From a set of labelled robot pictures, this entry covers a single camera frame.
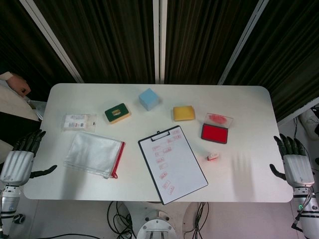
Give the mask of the bystander bare hand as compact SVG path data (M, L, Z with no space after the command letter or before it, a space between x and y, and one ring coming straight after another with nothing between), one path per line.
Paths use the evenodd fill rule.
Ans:
M13 74L6 82L8 86L21 97L24 97L31 92L26 80L18 75Z

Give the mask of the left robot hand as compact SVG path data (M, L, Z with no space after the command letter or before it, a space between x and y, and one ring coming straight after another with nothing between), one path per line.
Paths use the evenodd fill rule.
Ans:
M22 186L29 179L52 173L57 165L46 170L33 171L33 163L46 132L37 130L20 138L8 153L0 174L0 181L9 186Z

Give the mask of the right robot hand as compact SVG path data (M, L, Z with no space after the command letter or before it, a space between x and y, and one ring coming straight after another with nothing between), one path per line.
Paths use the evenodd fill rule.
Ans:
M309 157L305 152L302 143L289 136L280 134L279 137L274 136L284 166L284 173L279 172L273 164L270 164L272 173L281 178L293 187L311 187L314 183L314 176L310 164Z

